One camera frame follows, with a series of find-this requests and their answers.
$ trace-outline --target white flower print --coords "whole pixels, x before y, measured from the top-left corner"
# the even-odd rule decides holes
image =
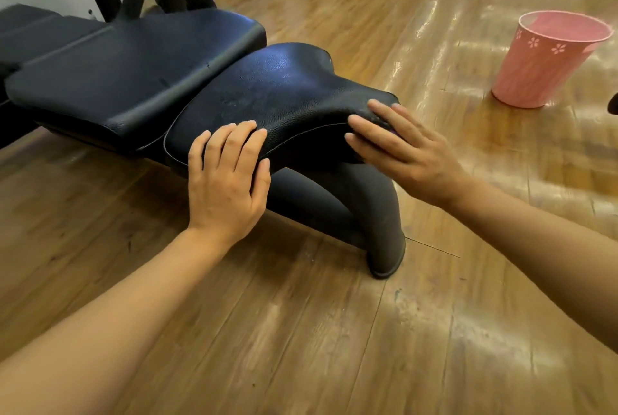
[[[556,47],[552,47],[551,50],[554,54],[558,54],[559,52],[564,52],[565,47],[567,47],[566,44],[556,44]]]

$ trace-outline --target curved metal leg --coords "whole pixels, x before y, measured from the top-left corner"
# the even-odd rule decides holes
[[[404,257],[397,194],[391,180],[372,166],[339,163],[329,169],[283,169],[273,175],[267,207],[362,247],[376,278],[390,277]]]

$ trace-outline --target shiny floor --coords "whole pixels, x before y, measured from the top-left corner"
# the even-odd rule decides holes
[[[270,43],[327,49],[398,95],[461,162],[618,239],[618,38],[541,110],[489,89],[517,17],[618,0],[217,0]],[[436,208],[400,193],[401,269],[267,214],[166,328],[115,413],[615,414],[618,356]],[[38,130],[0,151],[0,357],[125,277],[187,223],[185,182]]]

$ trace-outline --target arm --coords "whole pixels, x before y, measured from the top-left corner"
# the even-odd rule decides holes
[[[189,153],[189,227],[150,262],[0,365],[3,414],[109,412],[174,311],[266,208],[266,130],[205,132]]]
[[[618,243],[467,174],[446,139],[400,105],[370,101],[399,137],[359,116],[350,146],[410,195],[443,208],[506,256],[564,312],[618,352]]]

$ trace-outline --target pink trash can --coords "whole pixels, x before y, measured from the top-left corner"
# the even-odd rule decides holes
[[[613,33],[608,24],[581,13],[521,15],[491,92],[510,106],[541,107]]]

